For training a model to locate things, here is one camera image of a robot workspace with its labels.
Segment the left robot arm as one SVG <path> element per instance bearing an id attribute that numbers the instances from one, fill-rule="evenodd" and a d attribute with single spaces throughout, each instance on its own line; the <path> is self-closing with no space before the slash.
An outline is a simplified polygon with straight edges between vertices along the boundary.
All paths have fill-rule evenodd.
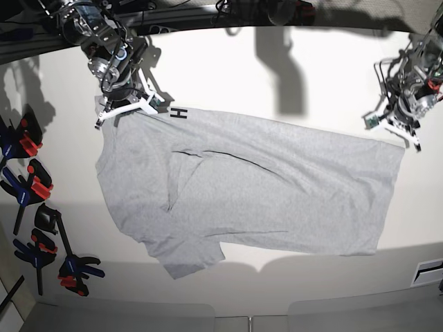
<path id="1" fill-rule="evenodd" d="M 442 100 L 442 7 L 425 35 L 411 39 L 398 57 L 381 60 L 374 69 L 387 105 L 365 119 L 367 126 L 386 123 L 405 131 L 419 128 L 419 121 Z"/>

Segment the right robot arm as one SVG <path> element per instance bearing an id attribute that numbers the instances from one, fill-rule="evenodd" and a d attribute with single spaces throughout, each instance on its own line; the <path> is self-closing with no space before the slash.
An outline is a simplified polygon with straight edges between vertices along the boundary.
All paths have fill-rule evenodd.
<path id="1" fill-rule="evenodd" d="M 98 80 L 108 111 L 140 102 L 157 111 L 164 99 L 147 84 L 140 64 L 148 43 L 135 37 L 104 1 L 39 1 L 65 40 L 79 46 Z"/>

